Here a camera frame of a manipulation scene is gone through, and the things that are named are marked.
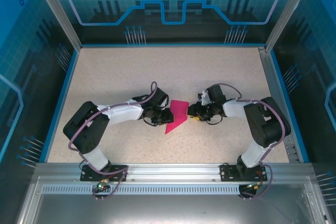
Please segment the speckled work surface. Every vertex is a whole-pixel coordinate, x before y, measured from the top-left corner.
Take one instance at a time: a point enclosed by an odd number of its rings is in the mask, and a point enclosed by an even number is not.
[[[68,149],[62,129],[86,101],[115,104],[148,94],[157,81],[170,99],[194,103],[197,93],[218,82],[237,87],[243,98],[262,99],[269,89],[257,48],[99,48],[82,49],[61,114],[49,162],[80,162]],[[227,98],[235,91],[223,88]],[[188,119],[165,135],[165,126],[142,120],[108,127],[100,142],[113,163],[236,162],[252,141],[247,121],[224,118],[210,126]],[[265,162],[288,162],[283,144]]]

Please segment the pink triangle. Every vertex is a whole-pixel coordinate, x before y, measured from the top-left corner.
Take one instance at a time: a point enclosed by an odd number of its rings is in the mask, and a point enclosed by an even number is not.
[[[175,129],[188,119],[187,116],[188,107],[189,107],[188,102],[176,101],[176,100],[171,101],[170,110],[174,115],[174,122],[167,124],[166,134],[171,132],[173,129]]]

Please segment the glass panel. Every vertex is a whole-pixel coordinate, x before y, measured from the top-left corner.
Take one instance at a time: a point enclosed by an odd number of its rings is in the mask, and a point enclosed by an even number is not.
[[[315,223],[300,185],[272,185],[262,199],[237,195],[42,195],[34,224]]]
[[[285,96],[335,218],[336,0],[301,0],[274,52]]]
[[[14,223],[73,47],[45,0],[0,0],[0,6],[0,216]]]
[[[287,0],[60,0],[84,44],[264,43]]]

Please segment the wire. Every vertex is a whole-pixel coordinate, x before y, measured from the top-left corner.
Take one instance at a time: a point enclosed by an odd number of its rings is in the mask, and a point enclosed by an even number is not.
[[[79,165],[78,165],[78,167],[79,167],[80,170],[82,170],[82,168],[83,168],[83,167],[80,168],[80,165],[81,165],[82,163],[84,163],[84,160],[82,160],[82,162],[80,162]]]
[[[262,181],[262,172],[257,171],[256,174],[258,174],[260,176],[260,183],[263,184],[263,181]]]
[[[220,117],[220,121],[217,122],[217,123],[209,123],[210,121],[208,121],[208,120],[206,121],[206,123],[209,124],[209,125],[216,125],[216,124],[218,124],[218,123],[221,123],[222,120],[223,120],[223,117],[221,116],[221,117]]]
[[[147,122],[146,120],[145,120],[145,118],[143,119],[143,121],[146,123],[146,124],[148,124],[148,125],[150,125],[150,126],[152,126],[152,127],[156,127],[157,125],[155,125],[155,124],[152,124],[152,123],[150,123],[150,122]]]
[[[242,193],[242,194],[245,194],[245,195],[248,195],[250,196],[252,199],[253,198],[256,198],[253,194],[250,194],[250,193]],[[269,200],[266,200],[264,198],[259,198],[260,200],[264,201],[265,203],[267,204],[270,204],[272,205],[282,216],[284,216],[290,223],[294,223],[287,215],[285,215],[281,210],[280,208],[278,208],[273,202],[269,201]]]
[[[243,97],[242,93],[241,93],[237,88],[235,88],[234,86],[232,86],[232,85],[230,85],[230,84],[226,84],[226,83],[216,83],[216,84],[211,85],[209,88],[212,88],[212,87],[217,86],[217,85],[227,86],[227,87],[230,87],[230,88],[236,90],[237,93],[239,94],[239,97],[237,97],[236,99],[241,99],[241,98]]]
[[[83,160],[85,162],[88,163],[89,167],[94,170],[96,173],[99,173],[99,174],[102,174],[102,175],[115,175],[115,174],[118,174],[120,172],[127,172],[128,170],[128,167],[124,168],[124,169],[121,169],[121,170],[117,170],[115,172],[111,172],[111,173],[105,173],[105,172],[101,172],[99,170],[97,170],[96,168],[94,168],[88,161],[87,159],[76,149],[76,148],[73,148],[71,147],[71,145],[73,144],[74,140],[76,139],[76,137],[82,132],[82,130],[85,128],[86,125],[88,125],[89,122],[91,122],[93,119],[95,119],[97,116],[99,116],[100,114],[102,114],[103,112],[107,111],[107,110],[110,110],[110,109],[113,109],[113,108],[116,108],[116,107],[119,107],[119,106],[133,106],[133,105],[139,105],[139,104],[143,104],[143,103],[146,103],[148,102],[150,99],[153,98],[153,96],[155,95],[156,93],[156,90],[158,88],[158,85],[157,85],[157,82],[156,81],[153,81],[151,83],[151,94],[146,98],[144,99],[143,101],[141,102],[134,102],[134,103],[119,103],[119,104],[115,104],[115,105],[112,105],[112,106],[108,106],[98,112],[96,112],[95,114],[93,114],[89,119],[87,119],[83,125],[75,132],[75,134],[72,136],[72,138],[70,139],[70,142],[68,144],[68,148],[72,151],[76,151],[78,152],[78,154],[83,158]]]
[[[268,105],[266,102],[260,101],[260,100],[237,100],[237,102],[251,102],[251,103],[260,103],[262,105],[264,105],[266,108],[268,108],[273,115],[277,118],[277,120],[280,123],[280,127],[281,127],[281,138],[278,142],[275,142],[273,145],[269,146],[269,149],[267,151],[265,151],[264,155],[261,157],[260,161],[262,162],[265,157],[268,155],[268,153],[270,153],[270,151],[277,145],[281,144],[281,142],[285,139],[286,136],[286,129],[285,129],[285,124],[283,123],[281,117],[279,116],[279,114],[270,106]]]
[[[121,184],[122,180],[125,178],[125,176],[126,176],[126,172],[124,172],[124,173],[122,174],[120,180],[118,181],[116,187],[112,190],[112,192],[111,192],[110,194],[108,194],[107,196],[105,196],[105,197],[102,196],[102,200],[107,199],[107,198],[110,198],[110,197],[117,191],[118,187],[120,186],[120,184]],[[97,197],[97,194],[96,194],[96,189],[97,189],[97,188],[95,188],[95,189],[93,190],[93,192],[92,192],[92,195],[94,196],[94,198],[98,198],[98,197]]]
[[[264,195],[269,190],[269,188],[270,188],[270,186],[271,186],[271,184],[273,182],[273,170],[272,170],[272,168],[269,165],[267,165],[267,164],[261,164],[260,166],[266,166],[266,167],[268,167],[268,169],[269,169],[269,171],[271,173],[271,177],[269,179],[269,183],[266,186],[266,188],[260,194],[258,194],[257,196],[254,197],[256,199],[259,198],[259,197],[261,197],[262,195]]]

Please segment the black mounting bracket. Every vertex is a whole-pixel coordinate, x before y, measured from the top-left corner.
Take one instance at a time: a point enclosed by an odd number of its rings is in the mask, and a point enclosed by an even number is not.
[[[127,165],[111,165],[108,172],[116,172],[118,170],[126,168]],[[122,173],[115,174],[113,177],[109,178],[110,182],[119,182],[121,179]],[[99,182],[105,178],[109,177],[108,175],[101,175],[96,173],[88,165],[83,165],[82,172],[80,174],[80,181],[90,181],[90,182]],[[122,181],[126,181],[127,174],[124,176]]]
[[[221,175],[222,182],[259,182],[260,177],[257,175],[257,172],[261,172],[263,174],[263,182],[267,181],[266,169],[260,165],[250,168],[251,175],[245,176],[244,179],[241,178],[239,171],[237,170],[236,165],[229,165],[224,163],[219,166],[219,173]]]

